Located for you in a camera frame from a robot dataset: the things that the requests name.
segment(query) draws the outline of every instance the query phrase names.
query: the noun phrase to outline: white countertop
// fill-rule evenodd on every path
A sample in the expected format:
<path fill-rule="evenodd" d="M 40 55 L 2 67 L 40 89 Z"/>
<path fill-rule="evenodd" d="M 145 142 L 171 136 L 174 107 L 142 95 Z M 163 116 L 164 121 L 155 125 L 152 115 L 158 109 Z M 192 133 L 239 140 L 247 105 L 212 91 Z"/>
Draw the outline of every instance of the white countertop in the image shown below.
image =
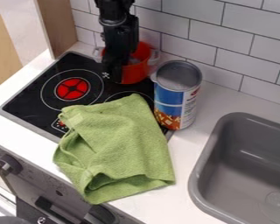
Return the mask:
<path fill-rule="evenodd" d="M 89 53 L 91 47 L 74 48 Z M 0 106 L 20 88 L 53 63 L 48 51 L 14 74 L 0 86 Z M 246 112 L 280 123 L 280 105 L 208 82 L 202 83 L 197 120 L 188 129 L 176 131 L 169 142 L 176 185 L 109 202 L 147 224 L 220 224 L 192 202 L 187 191 L 189 175 L 214 125 L 231 112 Z M 68 179 L 52 162 L 56 143 L 0 116 L 0 145 L 59 179 Z"/>

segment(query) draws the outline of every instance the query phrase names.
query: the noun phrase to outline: stove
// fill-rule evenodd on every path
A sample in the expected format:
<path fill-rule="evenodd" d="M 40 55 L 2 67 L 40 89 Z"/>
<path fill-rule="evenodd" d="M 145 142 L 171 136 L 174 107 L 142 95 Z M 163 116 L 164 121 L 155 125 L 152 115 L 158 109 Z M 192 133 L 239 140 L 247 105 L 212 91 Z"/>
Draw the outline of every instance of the stove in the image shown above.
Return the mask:
<path fill-rule="evenodd" d="M 11 97 L 0 115 L 54 142 L 68 131 L 58 119 L 62 108 L 111 102 L 134 93 L 154 107 L 154 86 L 150 79 L 133 85 L 115 84 L 102 74 L 101 64 L 75 52 L 68 52 L 40 76 Z M 171 132 L 161 127 L 170 137 Z"/>

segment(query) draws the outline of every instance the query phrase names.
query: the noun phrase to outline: red pot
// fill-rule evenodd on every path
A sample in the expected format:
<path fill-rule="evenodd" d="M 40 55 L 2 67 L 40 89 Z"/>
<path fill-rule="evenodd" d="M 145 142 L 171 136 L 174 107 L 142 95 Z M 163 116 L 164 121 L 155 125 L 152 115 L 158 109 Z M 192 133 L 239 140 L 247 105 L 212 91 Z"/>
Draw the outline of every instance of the red pot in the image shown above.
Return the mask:
<path fill-rule="evenodd" d="M 93 52 L 95 61 L 102 62 L 103 54 L 104 48 L 96 47 Z M 160 51 L 151 49 L 148 44 L 140 41 L 136 51 L 131 54 L 131 57 L 140 62 L 122 67 L 121 84 L 134 84 L 144 80 L 149 75 L 150 66 L 156 65 L 160 59 Z"/>

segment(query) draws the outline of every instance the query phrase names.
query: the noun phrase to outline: gray knob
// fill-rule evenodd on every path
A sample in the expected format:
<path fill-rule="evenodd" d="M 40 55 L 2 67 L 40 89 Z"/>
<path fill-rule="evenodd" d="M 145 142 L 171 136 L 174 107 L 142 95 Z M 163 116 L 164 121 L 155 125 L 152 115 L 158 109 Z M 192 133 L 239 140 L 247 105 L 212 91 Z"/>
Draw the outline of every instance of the gray knob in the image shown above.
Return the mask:
<path fill-rule="evenodd" d="M 46 223 L 46 218 L 45 217 L 39 217 L 37 220 L 37 224 L 45 224 Z"/>
<path fill-rule="evenodd" d="M 23 166 L 14 157 L 7 154 L 0 158 L 0 167 L 5 175 L 9 173 L 17 175 L 23 170 Z"/>

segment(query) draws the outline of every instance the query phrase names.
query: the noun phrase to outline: green dish cloth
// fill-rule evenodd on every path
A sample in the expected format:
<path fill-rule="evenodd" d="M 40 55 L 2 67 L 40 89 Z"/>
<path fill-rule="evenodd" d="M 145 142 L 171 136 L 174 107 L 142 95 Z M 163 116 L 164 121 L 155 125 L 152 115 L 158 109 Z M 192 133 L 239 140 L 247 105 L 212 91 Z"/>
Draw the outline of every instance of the green dish cloth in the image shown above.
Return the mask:
<path fill-rule="evenodd" d="M 59 119 L 70 130 L 53 161 L 91 204 L 174 183 L 167 141 L 139 94 L 63 108 Z"/>

